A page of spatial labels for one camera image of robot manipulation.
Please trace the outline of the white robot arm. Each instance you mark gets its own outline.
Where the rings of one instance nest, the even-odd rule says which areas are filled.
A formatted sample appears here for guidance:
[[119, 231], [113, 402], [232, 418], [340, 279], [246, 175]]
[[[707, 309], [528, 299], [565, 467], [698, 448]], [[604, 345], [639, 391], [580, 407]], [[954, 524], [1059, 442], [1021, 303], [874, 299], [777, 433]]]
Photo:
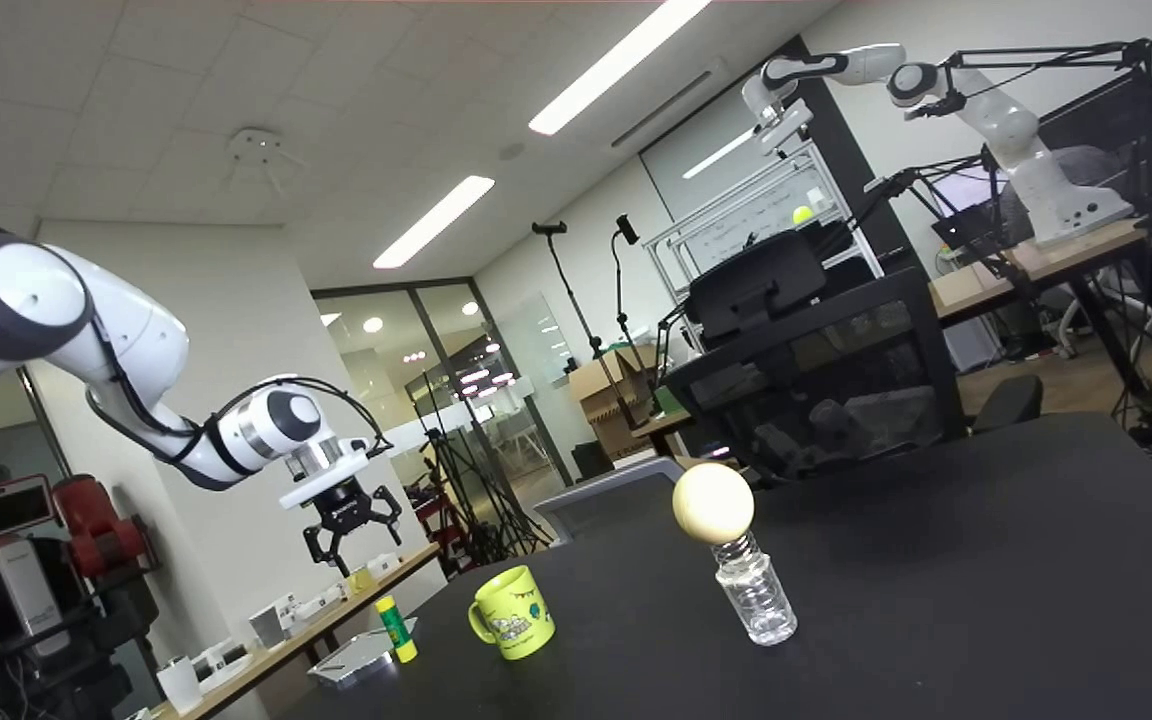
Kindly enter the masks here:
[[108, 426], [197, 486], [228, 493], [284, 461], [293, 477], [284, 506], [318, 510], [304, 532], [318, 562], [347, 570], [340, 540], [362, 524], [397, 534], [397, 494], [362, 482], [362, 472], [390, 453], [390, 435], [355, 397], [293, 371], [190, 418], [165, 402], [190, 360], [190, 329], [108, 266], [0, 226], [0, 371], [28, 360], [76, 376]]

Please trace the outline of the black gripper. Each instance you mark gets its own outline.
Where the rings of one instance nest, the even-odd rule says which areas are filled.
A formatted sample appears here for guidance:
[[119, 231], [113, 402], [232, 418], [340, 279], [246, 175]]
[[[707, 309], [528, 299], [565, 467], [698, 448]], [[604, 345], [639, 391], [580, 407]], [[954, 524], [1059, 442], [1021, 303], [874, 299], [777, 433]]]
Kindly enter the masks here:
[[304, 547], [318, 562], [334, 562], [347, 574], [340, 540], [366, 524], [383, 524], [397, 534], [400, 505], [390, 486], [366, 493], [355, 479], [334, 482], [311, 501], [318, 521], [304, 528]]

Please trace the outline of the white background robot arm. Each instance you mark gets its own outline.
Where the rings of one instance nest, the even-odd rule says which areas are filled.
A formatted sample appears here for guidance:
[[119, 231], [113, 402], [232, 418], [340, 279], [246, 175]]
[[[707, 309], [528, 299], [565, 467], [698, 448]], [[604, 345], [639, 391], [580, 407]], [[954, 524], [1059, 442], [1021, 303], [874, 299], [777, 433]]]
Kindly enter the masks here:
[[907, 115], [966, 119], [992, 160], [1007, 172], [1007, 186], [1027, 211], [1031, 236], [1055, 244], [1122, 219], [1131, 202], [1103, 183], [1077, 183], [1055, 150], [1041, 140], [1041, 115], [1023, 107], [990, 68], [1027, 75], [1041, 68], [1123, 68], [1131, 41], [1103, 44], [1041, 44], [1041, 49], [960, 49], [944, 58], [912, 58], [901, 44], [856, 44], [820, 55], [774, 55], [746, 82], [740, 101], [753, 113], [755, 137], [777, 150], [793, 133], [807, 127], [797, 113], [806, 79], [884, 82]]

